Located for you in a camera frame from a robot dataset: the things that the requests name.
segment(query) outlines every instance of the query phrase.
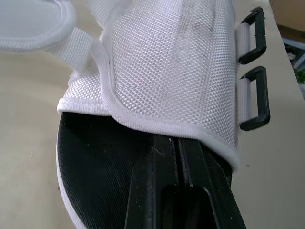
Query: white padded strap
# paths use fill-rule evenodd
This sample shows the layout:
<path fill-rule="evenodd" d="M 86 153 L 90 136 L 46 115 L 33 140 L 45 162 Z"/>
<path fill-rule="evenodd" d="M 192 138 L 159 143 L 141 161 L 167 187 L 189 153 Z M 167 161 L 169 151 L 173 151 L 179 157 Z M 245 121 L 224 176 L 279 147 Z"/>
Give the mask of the white padded strap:
<path fill-rule="evenodd" d="M 243 123 L 251 119 L 250 116 L 250 99 L 251 99 L 251 82 L 247 78 L 237 81 L 237 122 Z"/>
<path fill-rule="evenodd" d="M 55 45 L 73 31 L 70 0 L 1 0 L 0 52 L 26 53 Z"/>
<path fill-rule="evenodd" d="M 237 58 L 250 51 L 250 25 L 241 23 L 236 29 Z"/>

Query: white webbing strap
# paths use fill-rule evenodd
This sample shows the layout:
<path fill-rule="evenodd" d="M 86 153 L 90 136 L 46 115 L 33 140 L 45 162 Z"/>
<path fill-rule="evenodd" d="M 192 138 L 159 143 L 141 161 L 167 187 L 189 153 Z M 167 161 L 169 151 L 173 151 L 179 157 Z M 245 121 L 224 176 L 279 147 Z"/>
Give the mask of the white webbing strap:
<path fill-rule="evenodd" d="M 250 99 L 251 99 L 251 82 L 247 78 L 237 81 L 237 122 L 243 123 L 251 119 L 250 116 Z"/>
<path fill-rule="evenodd" d="M 241 23 L 236 29 L 237 58 L 250 51 L 250 25 Z"/>
<path fill-rule="evenodd" d="M 67 39 L 44 49 L 44 51 L 51 53 L 77 72 L 81 72 L 90 56 L 91 44 L 92 37 L 75 28 Z"/>

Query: white padded cover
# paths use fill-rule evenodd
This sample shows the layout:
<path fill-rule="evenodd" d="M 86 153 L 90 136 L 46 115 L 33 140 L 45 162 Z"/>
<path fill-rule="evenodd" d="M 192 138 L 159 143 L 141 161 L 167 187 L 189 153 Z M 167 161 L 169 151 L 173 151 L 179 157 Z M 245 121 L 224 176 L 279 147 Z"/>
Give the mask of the white padded cover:
<path fill-rule="evenodd" d="M 236 168 L 231 2 L 89 2 L 99 9 L 92 10 L 97 19 L 97 12 L 111 12 L 100 21 L 103 47 L 93 49 L 104 63 L 102 97 L 110 115 L 133 129 L 199 139 Z"/>
<path fill-rule="evenodd" d="M 69 0 L 1 0 L 0 51 L 31 52 L 54 45 L 74 30 Z"/>

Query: white mesh fabric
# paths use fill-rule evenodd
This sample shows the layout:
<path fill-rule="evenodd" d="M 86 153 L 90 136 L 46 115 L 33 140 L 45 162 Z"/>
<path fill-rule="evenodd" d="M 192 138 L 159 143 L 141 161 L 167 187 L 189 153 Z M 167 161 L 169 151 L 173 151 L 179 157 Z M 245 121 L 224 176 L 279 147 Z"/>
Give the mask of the white mesh fabric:
<path fill-rule="evenodd" d="M 200 139 L 236 167 L 230 1 L 132 0 L 116 14 L 102 40 L 110 114 L 130 128 Z"/>
<path fill-rule="evenodd" d="M 93 60 L 82 73 L 73 72 L 68 85 L 57 106 L 59 113 L 109 115 L 102 100 L 99 70 Z"/>

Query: white fabric binding edge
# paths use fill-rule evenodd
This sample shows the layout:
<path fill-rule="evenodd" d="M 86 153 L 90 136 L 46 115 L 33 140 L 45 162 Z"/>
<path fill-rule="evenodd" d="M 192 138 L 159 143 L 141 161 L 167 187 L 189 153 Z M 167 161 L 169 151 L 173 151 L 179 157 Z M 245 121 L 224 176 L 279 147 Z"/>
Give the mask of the white fabric binding edge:
<path fill-rule="evenodd" d="M 73 112 L 85 115 L 109 116 L 103 100 L 84 100 L 78 98 L 61 98 L 57 105 L 57 112 Z"/>
<path fill-rule="evenodd" d="M 1 43 L 5 44 L 0 48 L 1 52 L 25 53 L 54 45 L 68 37 L 76 24 L 76 13 L 69 0 L 53 0 L 61 8 L 61 21 L 57 26 L 39 37 L 12 38 L 0 37 Z"/>
<path fill-rule="evenodd" d="M 110 74 L 110 62 L 108 61 L 108 55 L 102 44 L 96 42 L 92 44 L 92 57 L 96 63 L 99 63 L 98 68 L 101 77 L 102 97 L 104 98 L 109 113 L 117 122 L 120 124 L 128 124 L 128 127 L 134 130 L 198 139 L 226 159 L 232 165 L 233 169 L 239 167 L 240 161 L 237 150 L 211 131 L 193 124 L 182 124 L 168 120 L 164 122 L 161 119 L 151 120 L 144 115 L 133 114 L 115 96 L 111 82 L 113 79 L 111 79 Z"/>
<path fill-rule="evenodd" d="M 84 225 L 84 223 L 82 222 L 82 220 L 80 219 L 80 217 L 75 212 L 74 208 L 72 207 L 72 204 L 67 196 L 65 187 L 63 185 L 63 181 L 61 178 L 61 171 L 59 169 L 59 163 L 58 163 L 57 142 L 56 142 L 56 171 L 57 171 L 57 180 L 58 180 L 58 184 L 59 184 L 59 189 L 61 192 L 61 198 L 63 200 L 63 203 L 67 209 L 67 212 L 68 212 L 73 224 L 75 225 L 75 227 L 77 229 L 87 229 L 86 226 Z"/>

